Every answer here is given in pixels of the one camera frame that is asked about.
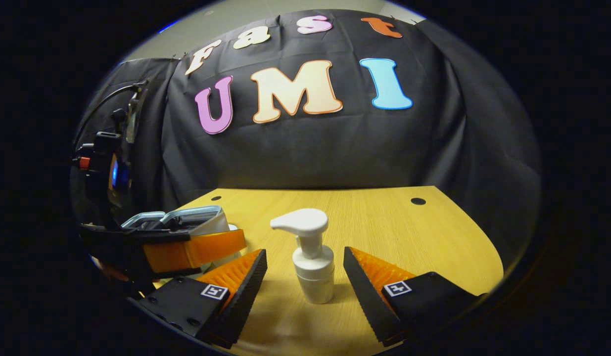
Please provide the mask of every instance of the black cloth backdrop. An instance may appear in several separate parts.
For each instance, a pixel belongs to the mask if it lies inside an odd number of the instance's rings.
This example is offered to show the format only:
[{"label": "black cloth backdrop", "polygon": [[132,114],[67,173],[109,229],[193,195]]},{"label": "black cloth backdrop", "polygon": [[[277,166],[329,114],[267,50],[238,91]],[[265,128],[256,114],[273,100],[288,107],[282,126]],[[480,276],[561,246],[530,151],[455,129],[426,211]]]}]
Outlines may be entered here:
[{"label": "black cloth backdrop", "polygon": [[[322,14],[326,32],[301,34],[296,22]],[[389,38],[360,18],[393,23],[403,37]],[[234,49],[244,30],[265,25],[271,38]],[[214,40],[202,67],[185,75],[195,50]],[[416,25],[351,10],[283,14],[198,43],[177,59],[136,59],[115,68],[91,108],[110,92],[145,78],[157,80],[141,115],[133,151],[133,193],[120,220],[148,210],[169,211],[217,187],[342,189],[436,185],[484,230],[507,268],[525,248],[536,225],[541,167],[533,129],[502,76],[479,54],[430,20]],[[402,90],[413,102],[404,110],[371,104],[376,89],[362,58],[396,62]],[[330,81],[343,109],[309,115],[301,100],[294,116],[256,124],[257,84],[250,75],[277,67],[294,79],[303,63],[332,62]],[[233,76],[234,117],[216,135],[199,123],[195,95],[212,88],[213,117],[220,115],[215,83]],[[86,124],[79,143],[111,126],[109,113],[131,94],[106,103]],[[96,221],[74,169],[72,200],[81,221]]]}]

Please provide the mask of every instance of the orange letter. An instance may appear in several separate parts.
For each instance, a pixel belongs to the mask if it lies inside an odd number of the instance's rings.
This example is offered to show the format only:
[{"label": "orange letter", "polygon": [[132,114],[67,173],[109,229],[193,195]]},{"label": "orange letter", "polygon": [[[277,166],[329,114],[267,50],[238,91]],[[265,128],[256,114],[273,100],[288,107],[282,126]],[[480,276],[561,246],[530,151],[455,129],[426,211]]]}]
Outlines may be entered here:
[{"label": "orange letter", "polygon": [[250,76],[259,88],[259,111],[253,121],[261,124],[278,119],[281,112],[272,104],[276,97],[281,106],[289,113],[296,114],[303,92],[307,93],[307,103],[303,111],[308,114],[334,113],[343,108],[343,103],[335,98],[329,81],[329,68],[332,62],[326,60],[307,61],[301,65],[294,81],[290,81],[281,70],[266,68]]},{"label": "orange letter", "polygon": [[360,20],[363,20],[364,22],[369,22],[369,25],[371,25],[371,28],[374,29],[379,34],[383,34],[391,38],[401,38],[402,37],[402,34],[399,34],[398,32],[393,32],[388,28],[388,27],[393,27],[391,23],[384,22],[380,20],[379,18],[366,17],[366,18],[361,18]]},{"label": "orange letter", "polygon": [[248,47],[249,45],[265,42],[270,38],[270,35],[268,34],[267,26],[260,26],[242,32],[237,38],[238,40],[233,43],[233,48],[240,49]]},{"label": "orange letter", "polygon": [[210,56],[213,52],[213,47],[217,47],[218,45],[220,45],[220,43],[222,43],[222,40],[219,39],[204,47],[203,49],[195,52],[195,54],[193,54],[193,61],[191,61],[190,66],[188,66],[185,75],[189,75],[194,70],[198,69],[199,67],[202,67],[202,65],[204,64],[202,63],[202,59],[208,58],[208,56]]}]

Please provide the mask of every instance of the soap dispenser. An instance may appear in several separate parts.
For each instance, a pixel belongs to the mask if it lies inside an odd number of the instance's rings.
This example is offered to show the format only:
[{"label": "soap dispenser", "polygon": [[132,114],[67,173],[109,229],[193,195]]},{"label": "soap dispenser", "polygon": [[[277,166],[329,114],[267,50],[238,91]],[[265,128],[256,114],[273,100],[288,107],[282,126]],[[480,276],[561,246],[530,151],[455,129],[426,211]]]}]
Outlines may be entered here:
[{"label": "soap dispenser", "polygon": [[307,301],[329,302],[334,297],[334,252],[323,245],[328,216],[318,209],[299,209],[272,219],[270,226],[296,235],[292,261]]}]

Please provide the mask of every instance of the wooden table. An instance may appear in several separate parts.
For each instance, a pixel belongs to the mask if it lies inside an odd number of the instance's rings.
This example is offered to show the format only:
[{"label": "wooden table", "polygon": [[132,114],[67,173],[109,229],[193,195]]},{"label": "wooden table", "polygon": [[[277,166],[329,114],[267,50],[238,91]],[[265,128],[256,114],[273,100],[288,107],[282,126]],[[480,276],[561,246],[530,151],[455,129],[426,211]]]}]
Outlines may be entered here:
[{"label": "wooden table", "polygon": [[[416,205],[412,198],[422,198]],[[479,295],[504,275],[497,250],[481,228],[436,187],[328,191],[215,189],[180,208],[220,205],[229,223],[244,230],[242,254],[267,250],[268,270],[239,341],[237,355],[373,355],[378,343],[343,268],[352,246],[416,275],[436,271]],[[292,252],[294,236],[272,230],[270,220],[299,208],[329,217],[323,243],[334,251],[334,298],[308,303]]]}]

